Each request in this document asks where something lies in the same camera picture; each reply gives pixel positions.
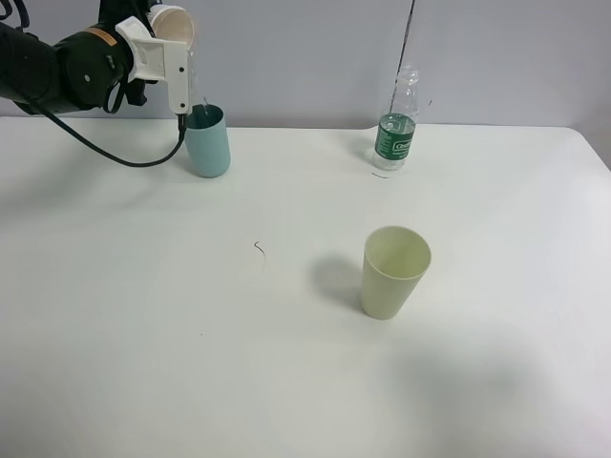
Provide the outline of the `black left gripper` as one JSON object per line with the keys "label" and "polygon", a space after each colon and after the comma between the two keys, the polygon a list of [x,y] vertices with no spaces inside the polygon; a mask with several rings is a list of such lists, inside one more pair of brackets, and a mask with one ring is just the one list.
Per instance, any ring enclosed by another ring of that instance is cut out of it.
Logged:
{"label": "black left gripper", "polygon": [[143,106],[146,103],[147,98],[144,91],[148,81],[139,78],[128,81],[129,73],[134,67],[134,58],[127,42],[116,31],[116,25],[125,19],[135,17],[155,37],[147,14],[157,3],[153,0],[100,1],[97,26],[108,32],[117,41],[106,56],[114,76],[107,88],[103,108],[119,108],[124,97],[127,98],[129,105]]}

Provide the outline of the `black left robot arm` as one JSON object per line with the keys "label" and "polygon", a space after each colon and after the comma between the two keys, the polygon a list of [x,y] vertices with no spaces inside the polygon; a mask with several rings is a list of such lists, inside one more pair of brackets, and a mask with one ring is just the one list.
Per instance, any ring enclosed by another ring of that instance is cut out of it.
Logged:
{"label": "black left robot arm", "polygon": [[29,115],[101,108],[114,114],[123,100],[146,103],[142,79],[128,80],[134,57],[116,25],[135,17],[152,31],[147,14],[156,1],[102,1],[97,23],[49,45],[24,29],[30,24],[22,1],[3,1],[3,20],[17,9],[21,24],[1,25],[1,96]]}

